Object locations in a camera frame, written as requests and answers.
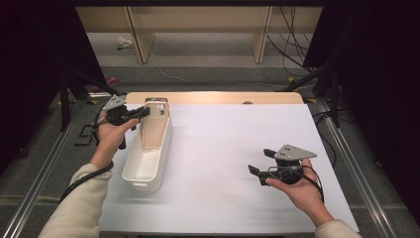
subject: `hand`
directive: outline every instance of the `hand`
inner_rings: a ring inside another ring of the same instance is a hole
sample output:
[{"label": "hand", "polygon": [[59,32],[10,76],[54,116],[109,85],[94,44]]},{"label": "hand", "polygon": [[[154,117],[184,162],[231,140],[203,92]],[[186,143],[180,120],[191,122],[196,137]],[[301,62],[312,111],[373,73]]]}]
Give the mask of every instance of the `hand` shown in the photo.
[{"label": "hand", "polygon": [[[106,111],[101,111],[99,118],[106,117],[106,113]],[[121,126],[114,126],[110,123],[99,125],[99,145],[90,163],[99,169],[109,166],[115,153],[118,151],[118,147],[123,143],[126,132],[139,122],[139,119],[132,119]]]},{"label": "hand", "polygon": [[[302,160],[302,166],[312,168],[308,159]],[[303,173],[317,181],[317,177],[311,169],[303,168]],[[334,219],[322,202],[318,189],[308,180],[303,178],[295,184],[286,184],[275,178],[267,178],[265,182],[284,191],[293,204],[312,219],[316,227]]]}]

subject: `sleeve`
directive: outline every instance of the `sleeve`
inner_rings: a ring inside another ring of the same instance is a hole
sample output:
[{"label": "sleeve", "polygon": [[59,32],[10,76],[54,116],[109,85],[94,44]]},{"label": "sleeve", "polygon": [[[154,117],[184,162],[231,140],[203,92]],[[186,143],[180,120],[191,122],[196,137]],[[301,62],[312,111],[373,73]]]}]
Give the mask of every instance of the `sleeve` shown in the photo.
[{"label": "sleeve", "polygon": [[[92,164],[81,167],[70,184],[97,170]],[[72,191],[57,207],[39,237],[99,237],[98,220],[111,176],[111,172],[104,173]]]},{"label": "sleeve", "polygon": [[356,231],[352,230],[345,222],[341,220],[332,220],[315,230],[316,238],[361,238]]}]

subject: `white container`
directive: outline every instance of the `white container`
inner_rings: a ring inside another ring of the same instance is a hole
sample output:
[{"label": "white container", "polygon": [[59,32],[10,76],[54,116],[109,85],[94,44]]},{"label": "white container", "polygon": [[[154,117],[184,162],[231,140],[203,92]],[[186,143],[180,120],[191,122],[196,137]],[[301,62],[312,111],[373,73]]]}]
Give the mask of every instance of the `white container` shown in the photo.
[{"label": "white container", "polygon": [[172,135],[169,105],[150,101],[151,114],[142,119],[123,170],[123,179],[135,190],[160,188]]}]

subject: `white tabletop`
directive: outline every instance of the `white tabletop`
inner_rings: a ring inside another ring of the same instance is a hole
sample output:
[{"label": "white tabletop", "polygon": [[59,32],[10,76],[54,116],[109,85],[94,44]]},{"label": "white tabletop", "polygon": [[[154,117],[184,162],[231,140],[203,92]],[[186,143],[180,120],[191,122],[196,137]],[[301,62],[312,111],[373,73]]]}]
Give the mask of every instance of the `white tabletop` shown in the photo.
[{"label": "white tabletop", "polygon": [[[135,108],[140,105],[129,104]],[[288,197],[261,186],[248,165],[266,171],[263,149],[290,144],[311,159],[335,218],[359,230],[304,104],[171,105],[171,144],[160,190],[135,191],[121,174],[137,133],[115,158],[100,218],[102,231],[173,235],[281,235],[313,232]]]}]

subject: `person's left hand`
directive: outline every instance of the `person's left hand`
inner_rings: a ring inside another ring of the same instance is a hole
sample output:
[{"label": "person's left hand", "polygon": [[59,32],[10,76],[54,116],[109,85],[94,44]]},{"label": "person's left hand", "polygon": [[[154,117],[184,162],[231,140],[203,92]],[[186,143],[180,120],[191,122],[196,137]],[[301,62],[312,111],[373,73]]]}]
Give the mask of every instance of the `person's left hand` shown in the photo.
[{"label": "person's left hand", "polygon": [[[99,118],[106,117],[106,111],[101,111]],[[98,127],[99,145],[90,163],[99,169],[106,168],[114,158],[118,147],[123,143],[126,132],[135,127],[139,119],[132,119],[121,126],[104,123]]]}]

